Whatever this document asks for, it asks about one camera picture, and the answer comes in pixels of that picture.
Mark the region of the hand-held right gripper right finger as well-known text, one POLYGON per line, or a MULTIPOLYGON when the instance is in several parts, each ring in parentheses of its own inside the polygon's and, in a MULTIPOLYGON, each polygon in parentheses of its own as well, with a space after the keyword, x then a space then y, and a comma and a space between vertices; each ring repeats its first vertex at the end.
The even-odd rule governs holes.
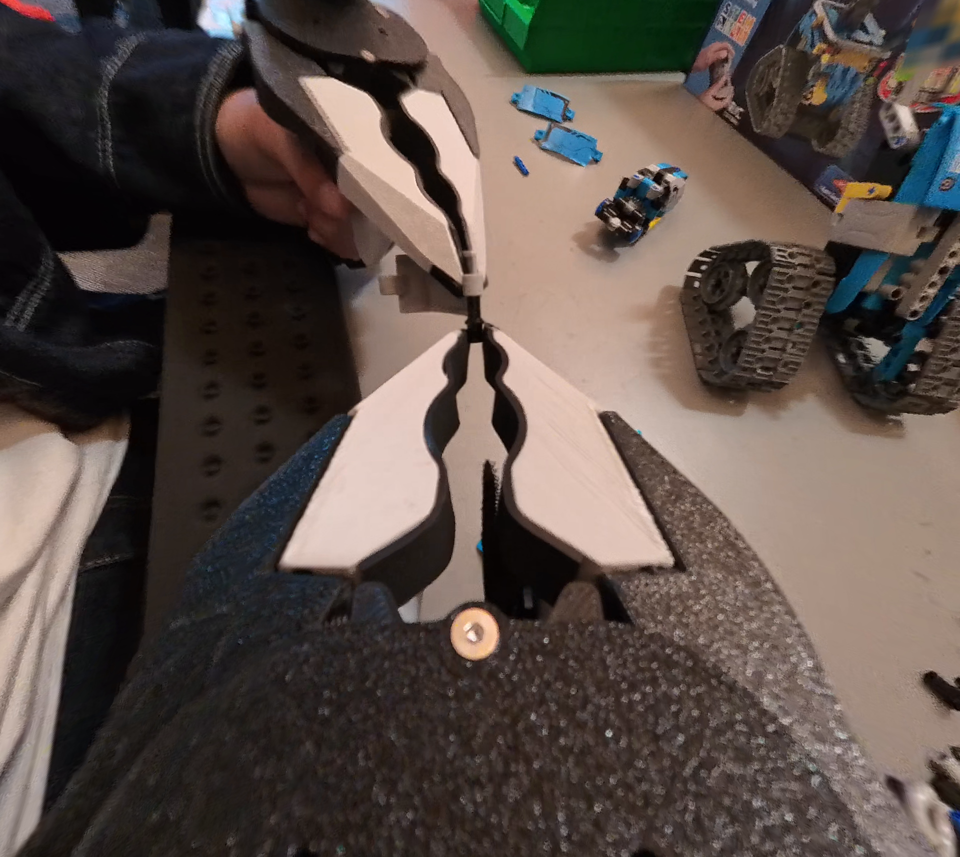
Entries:
POLYGON ((504 333, 485 333, 492 426, 513 520, 595 570, 671 568, 675 557, 594 400, 504 333))

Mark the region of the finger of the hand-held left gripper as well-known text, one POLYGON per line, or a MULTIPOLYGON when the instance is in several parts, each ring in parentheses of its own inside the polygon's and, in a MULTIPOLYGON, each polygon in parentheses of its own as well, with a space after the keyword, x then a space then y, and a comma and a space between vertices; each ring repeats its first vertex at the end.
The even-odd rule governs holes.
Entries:
POLYGON ((300 79, 299 85, 341 147, 342 194, 414 263, 462 295, 464 270, 449 220, 388 140, 380 105, 338 79, 300 79))
POLYGON ((408 91, 401 104, 432 141, 438 170, 457 193, 474 275, 487 275, 487 235, 481 166, 446 99, 430 91, 408 91))

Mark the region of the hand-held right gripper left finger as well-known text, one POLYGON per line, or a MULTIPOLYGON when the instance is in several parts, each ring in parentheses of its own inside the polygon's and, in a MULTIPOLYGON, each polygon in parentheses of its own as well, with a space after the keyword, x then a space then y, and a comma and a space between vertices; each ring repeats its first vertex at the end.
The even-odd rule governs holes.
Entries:
POLYGON ((296 522, 278 562, 288 572, 442 573, 452 529, 444 453, 459 428, 459 335, 449 333, 366 396, 296 522))

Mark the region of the blue tracked toy robot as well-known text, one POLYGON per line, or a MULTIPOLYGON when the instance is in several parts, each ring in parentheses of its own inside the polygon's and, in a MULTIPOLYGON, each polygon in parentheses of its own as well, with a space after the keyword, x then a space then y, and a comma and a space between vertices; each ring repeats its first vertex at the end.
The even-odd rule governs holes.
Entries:
POLYGON ((904 179, 847 182, 824 248, 750 239, 690 263, 679 304, 703 384, 782 390, 821 335, 860 407, 958 410, 958 104, 929 109, 904 179))

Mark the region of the pile of small building pieces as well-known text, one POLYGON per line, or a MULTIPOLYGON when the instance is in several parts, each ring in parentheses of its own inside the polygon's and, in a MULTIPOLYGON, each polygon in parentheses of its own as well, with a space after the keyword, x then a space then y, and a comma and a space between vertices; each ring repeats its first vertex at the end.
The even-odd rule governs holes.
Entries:
POLYGON ((894 776, 886 784, 930 848, 941 856, 959 855, 959 746, 949 745, 927 761, 924 781, 894 776))

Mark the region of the person's left forearm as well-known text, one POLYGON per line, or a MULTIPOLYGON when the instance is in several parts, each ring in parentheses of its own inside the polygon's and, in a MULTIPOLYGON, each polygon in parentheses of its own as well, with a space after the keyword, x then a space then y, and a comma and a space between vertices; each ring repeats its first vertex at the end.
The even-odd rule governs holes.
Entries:
POLYGON ((61 253, 128 247, 162 212, 250 217, 214 137, 250 82, 238 42, 2 6, 2 402, 74 432, 154 388, 159 348, 94 311, 61 253))

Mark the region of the grey desk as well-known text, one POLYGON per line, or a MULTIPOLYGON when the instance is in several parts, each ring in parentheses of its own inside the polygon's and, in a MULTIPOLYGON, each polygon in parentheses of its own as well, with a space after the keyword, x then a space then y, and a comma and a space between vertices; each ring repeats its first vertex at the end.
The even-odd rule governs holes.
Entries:
POLYGON ((486 322, 620 414, 726 515, 805 627, 882 778, 925 781, 958 713, 921 682, 958 676, 958 413, 886 420, 842 385, 821 340, 790 385, 737 395, 697 377, 679 302, 693 258, 762 239, 821 247, 821 202, 678 74, 554 76, 603 159, 539 150, 510 106, 526 82, 478 0, 373 0, 417 30, 474 112, 486 217, 486 322), (512 166, 519 155, 530 170, 512 166), (594 211, 667 163, 688 179, 633 246, 594 211))

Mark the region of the person's left hand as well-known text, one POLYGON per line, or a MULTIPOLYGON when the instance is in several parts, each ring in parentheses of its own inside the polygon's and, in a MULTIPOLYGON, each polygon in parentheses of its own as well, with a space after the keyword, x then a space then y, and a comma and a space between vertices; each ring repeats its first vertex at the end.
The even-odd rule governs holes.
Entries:
POLYGON ((335 256, 358 261, 351 203, 320 160, 261 107, 257 92, 228 94, 214 135, 226 167, 260 216, 295 227, 335 256))

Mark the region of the black perforated mat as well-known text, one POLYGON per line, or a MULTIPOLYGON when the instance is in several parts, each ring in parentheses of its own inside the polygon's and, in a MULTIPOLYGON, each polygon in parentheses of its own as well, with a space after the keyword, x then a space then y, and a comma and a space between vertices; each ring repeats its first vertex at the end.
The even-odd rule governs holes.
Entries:
POLYGON ((195 555, 360 397, 335 267, 292 230, 172 232, 144 637, 195 555))

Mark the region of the black blue motor assembly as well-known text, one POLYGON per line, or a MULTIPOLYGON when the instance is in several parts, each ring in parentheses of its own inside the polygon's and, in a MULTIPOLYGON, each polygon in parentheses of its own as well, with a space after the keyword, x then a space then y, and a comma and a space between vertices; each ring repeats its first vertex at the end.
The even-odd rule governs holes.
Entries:
POLYGON ((594 216, 618 246, 632 247, 681 200, 688 174, 667 163, 641 167, 622 178, 613 196, 601 200, 594 216))

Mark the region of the person's white shirt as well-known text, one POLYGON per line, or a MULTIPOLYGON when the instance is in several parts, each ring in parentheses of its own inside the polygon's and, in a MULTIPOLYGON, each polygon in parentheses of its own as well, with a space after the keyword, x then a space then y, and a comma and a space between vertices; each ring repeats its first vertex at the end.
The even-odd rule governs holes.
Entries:
POLYGON ((42 815, 82 551, 127 451, 129 421, 67 434, 1 407, 1 854, 42 815))

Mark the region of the large robot kit box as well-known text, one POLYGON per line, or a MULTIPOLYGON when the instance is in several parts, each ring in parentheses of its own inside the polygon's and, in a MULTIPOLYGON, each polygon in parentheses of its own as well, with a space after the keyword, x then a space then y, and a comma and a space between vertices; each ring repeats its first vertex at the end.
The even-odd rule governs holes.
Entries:
POLYGON ((936 2, 721 0, 685 89, 834 207, 848 182, 900 180, 882 175, 882 109, 936 2))

